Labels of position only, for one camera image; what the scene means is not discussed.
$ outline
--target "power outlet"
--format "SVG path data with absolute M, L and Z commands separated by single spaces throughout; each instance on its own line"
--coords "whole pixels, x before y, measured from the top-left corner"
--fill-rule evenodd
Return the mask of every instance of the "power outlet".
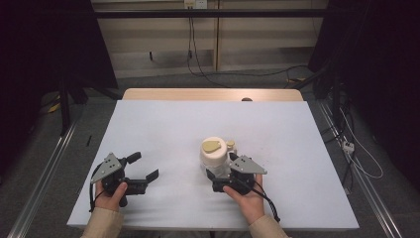
M 355 144 L 344 141 L 342 145 L 343 151 L 351 154 L 355 150 Z
M 195 0 L 195 9 L 207 9 L 207 0 Z
M 195 9 L 195 0 L 184 0 L 185 9 Z

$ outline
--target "white table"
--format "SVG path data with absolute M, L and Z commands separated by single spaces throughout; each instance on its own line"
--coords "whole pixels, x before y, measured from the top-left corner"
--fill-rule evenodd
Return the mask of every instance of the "white table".
M 263 186 L 285 229 L 359 228 L 309 107 L 299 100 L 119 101 L 67 224 L 83 228 L 88 222 L 93 169 L 110 152 L 123 158 L 140 151 L 143 157 L 126 166 L 126 177 L 143 179 L 155 169 L 160 175 L 145 195 L 128 196 L 124 227 L 246 230 L 237 204 L 213 192 L 200 170 L 199 147 L 211 136 L 235 140 L 239 154 L 267 169 Z

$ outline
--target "wall outlet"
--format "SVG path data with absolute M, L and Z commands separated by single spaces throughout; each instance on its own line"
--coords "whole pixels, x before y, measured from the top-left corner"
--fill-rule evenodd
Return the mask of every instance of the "wall outlet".
M 195 0 L 195 9 L 207 9 L 207 0 Z
M 184 0 L 184 8 L 185 9 L 195 9 L 195 1 L 196 0 Z

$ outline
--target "human hand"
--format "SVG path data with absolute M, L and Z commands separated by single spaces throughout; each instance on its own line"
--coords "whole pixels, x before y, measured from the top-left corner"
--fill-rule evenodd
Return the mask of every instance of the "human hand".
M 256 182 L 263 186 L 263 176 L 256 175 Z M 254 185 L 254 189 L 263 192 L 262 188 L 257 184 Z M 227 185 L 223 186 L 223 190 L 238 203 L 248 224 L 253 224 L 256 220 L 265 215 L 263 210 L 263 198 L 255 192 L 250 191 L 248 194 L 240 195 L 237 191 Z
M 121 182 L 117 187 L 113 195 L 110 195 L 108 192 L 104 191 L 102 186 L 102 180 L 96 183 L 95 189 L 95 206 L 101 207 L 108 210 L 119 211 L 120 210 L 120 200 L 124 196 L 124 193 L 127 190 L 127 183 Z

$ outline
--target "cable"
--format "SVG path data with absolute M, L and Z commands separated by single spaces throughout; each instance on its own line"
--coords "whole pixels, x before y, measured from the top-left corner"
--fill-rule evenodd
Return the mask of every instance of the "cable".
M 355 141 L 365 150 L 365 152 L 367 152 L 367 154 L 373 159 L 373 161 L 377 164 L 377 166 L 380 169 L 380 176 L 373 176 L 371 174 L 369 174 L 368 172 L 366 172 L 358 163 L 355 162 L 355 160 L 352 158 L 352 155 L 350 155 L 350 153 L 347 153 L 349 155 L 349 159 L 355 164 L 355 167 L 358 168 L 361 172 L 363 172 L 366 176 L 371 177 L 373 179 L 380 179 L 383 177 L 383 169 L 380 166 L 380 164 L 377 162 L 377 160 L 374 158 L 374 156 L 362 145 L 362 143 L 358 140 L 358 138 L 355 136 L 355 134 L 353 133 L 352 129 L 350 128 L 349 125 L 349 121 L 347 120 L 346 116 L 344 116 L 344 120 L 346 121 L 346 124 L 349 127 L 349 131 L 352 134 L 353 138 L 355 139 Z
M 196 73 L 194 71 L 192 71 L 191 66 L 189 64 L 189 59 L 191 57 L 191 40 L 194 46 L 194 54 L 195 54 L 195 59 L 197 61 L 198 64 L 198 68 L 200 70 L 200 73 Z M 283 72 L 286 72 L 287 74 L 287 84 L 284 86 L 284 88 L 286 88 L 286 86 L 288 85 L 290 78 L 289 78 L 289 74 L 288 72 L 291 69 L 294 68 L 298 68 L 298 67 L 308 67 L 307 65 L 295 65 L 295 66 L 291 66 L 287 69 L 283 69 L 280 71 L 276 71 L 276 72 L 269 72 L 269 73 L 262 73 L 262 74 L 252 74 L 252 73 L 239 73 L 239 72 L 212 72 L 212 73 L 205 73 L 200 65 L 200 61 L 198 60 L 198 54 L 197 54 L 197 47 L 196 47 L 196 43 L 195 43 L 195 29 L 194 29 L 194 20 L 192 18 L 189 18 L 189 43 L 188 43 L 188 56 L 187 56 L 187 64 L 188 64 L 188 70 L 191 72 L 191 74 L 196 75 L 196 76 L 204 76 L 206 78 L 207 81 L 216 84 L 218 86 L 222 86 L 222 87 L 227 87 L 230 88 L 229 86 L 226 86 L 224 84 L 215 82 L 213 80 L 211 80 L 210 78 L 208 78 L 207 76 L 211 76 L 211 75 L 241 75 L 241 76 L 270 76 L 270 75 L 276 75 L 276 74 L 280 74 Z
M 195 72 L 193 72 L 191 70 L 191 67 L 189 65 L 189 57 L 190 57 L 190 52 L 191 52 L 191 33 L 192 33 L 192 41 L 194 44 L 194 54 L 195 54 L 195 59 L 197 61 L 198 64 L 198 68 L 200 69 L 201 74 L 197 74 Z M 229 86 L 226 86 L 224 84 L 215 82 L 213 80 L 210 80 L 210 78 L 207 77 L 207 75 L 203 72 L 203 70 L 201 69 L 201 65 L 200 65 L 200 61 L 198 60 L 198 54 L 197 54 L 197 46 L 195 45 L 195 30 L 194 30 L 194 20 L 192 18 L 189 18 L 189 44 L 188 44 L 188 58 L 187 58 L 187 64 L 188 64 L 188 69 L 189 71 L 196 76 L 204 76 L 204 78 L 208 81 L 211 82 L 215 85 L 221 86 L 221 87 L 226 87 L 226 88 L 230 88 Z
M 256 194 L 258 194 L 260 197 L 262 197 L 262 198 L 264 198 L 267 202 L 268 202 L 268 205 L 269 205 L 269 207 L 271 208 L 271 211 L 272 211 L 272 215 L 274 216 L 274 219 L 277 221 L 277 222 L 280 222 L 280 218 L 278 217 L 278 214 L 277 214 L 277 209 L 275 208 L 275 205 L 274 205 L 274 203 L 271 201 L 271 199 L 269 199 L 268 198 L 268 196 L 266 196 L 266 193 L 265 193 L 265 191 L 263 190 L 263 187 L 258 183 L 258 182 L 256 182 L 255 181 L 255 183 L 262 189 L 262 192 L 260 192 L 260 191 L 258 191 L 258 190 L 256 190 L 255 188 L 253 188 L 253 187 L 250 187 L 250 186 L 248 186 L 245 182 L 243 182 L 243 181 L 241 181 L 241 180 L 239 180 L 239 179 L 237 179 L 237 178 L 234 178 L 234 180 L 235 181 L 237 181 L 240 185 L 242 185 L 242 186 L 244 186 L 244 187 L 246 187 L 247 189 L 249 189 L 249 190 L 251 190 L 251 191 L 253 191 L 253 192 L 255 192 Z

